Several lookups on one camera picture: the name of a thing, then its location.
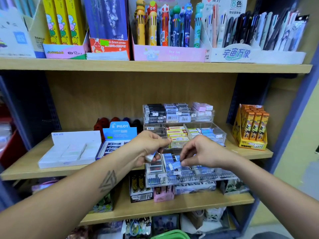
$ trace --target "wooden shelf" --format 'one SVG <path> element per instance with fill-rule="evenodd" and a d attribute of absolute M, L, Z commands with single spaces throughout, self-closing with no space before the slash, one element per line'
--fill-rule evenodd
<path fill-rule="evenodd" d="M 80 225 L 104 223 L 108 221 L 121 221 L 146 216 L 165 215 L 193 210 L 202 210 L 213 207 L 244 205 L 254 202 L 250 193 L 224 196 L 220 190 L 194 194 L 176 195 L 174 200 L 154 203 L 154 200 L 131 204 L 129 183 L 123 183 L 115 189 L 114 210 L 105 213 L 88 214 Z"/>
<path fill-rule="evenodd" d="M 1 69 L 306 74 L 312 65 L 0 58 Z"/>
<path fill-rule="evenodd" d="M 261 159 L 261 158 L 271 158 L 273 152 L 269 149 L 265 151 L 239 148 L 235 140 L 230 134 L 228 126 L 222 127 L 222 129 L 227 132 L 227 138 L 225 145 L 226 148 L 240 154 L 247 159 Z M 42 178 L 42 177 L 55 177 L 55 176 L 68 176 L 74 172 L 82 169 L 86 165 L 78 166 L 66 166 L 66 167 L 56 167 L 49 169 L 40 169 L 38 166 L 38 161 L 42 156 L 53 146 L 53 141 L 51 135 L 46 137 L 43 141 L 37 144 L 24 156 L 22 156 L 18 161 L 11 165 L 8 169 L 0 174 L 2 180 L 16 180 L 16 179 L 30 179 L 30 178 Z M 144 169 L 145 166 L 141 166 L 136 169 Z"/>

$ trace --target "floor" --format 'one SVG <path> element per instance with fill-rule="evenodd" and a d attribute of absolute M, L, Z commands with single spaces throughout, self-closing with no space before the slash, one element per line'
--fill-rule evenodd
<path fill-rule="evenodd" d="M 302 177 L 302 185 L 299 189 L 310 195 L 311 197 L 319 200 L 319 161 L 311 162 L 309 167 L 306 169 L 303 177 Z M 283 227 L 281 224 L 273 224 L 273 225 L 261 225 L 255 227 L 249 227 L 243 237 L 238 239 L 251 239 L 255 234 L 272 231 L 282 234 L 286 237 L 293 237 L 289 234 L 289 232 Z"/>

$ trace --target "white display box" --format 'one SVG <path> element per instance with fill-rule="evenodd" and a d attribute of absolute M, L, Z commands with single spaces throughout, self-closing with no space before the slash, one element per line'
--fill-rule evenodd
<path fill-rule="evenodd" d="M 261 50 L 253 41 L 248 44 L 231 44 L 225 48 L 213 48 L 202 25 L 201 48 L 206 48 L 205 62 L 257 63 L 257 64 L 302 64 L 305 52 Z"/>
<path fill-rule="evenodd" d="M 101 146 L 100 131 L 53 132 L 54 146 L 39 160 L 40 169 L 93 163 Z"/>

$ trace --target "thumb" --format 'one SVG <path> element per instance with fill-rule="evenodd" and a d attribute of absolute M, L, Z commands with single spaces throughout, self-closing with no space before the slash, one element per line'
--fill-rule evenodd
<path fill-rule="evenodd" d="M 170 138 L 158 138 L 159 148 L 169 145 L 172 140 Z"/>
<path fill-rule="evenodd" d="M 193 166 L 193 165 L 199 165 L 199 160 L 198 160 L 198 157 L 197 155 L 193 156 L 193 157 L 190 157 L 190 158 L 186 158 L 184 159 L 183 161 L 181 161 L 181 165 L 183 167 L 190 167 L 190 166 Z"/>

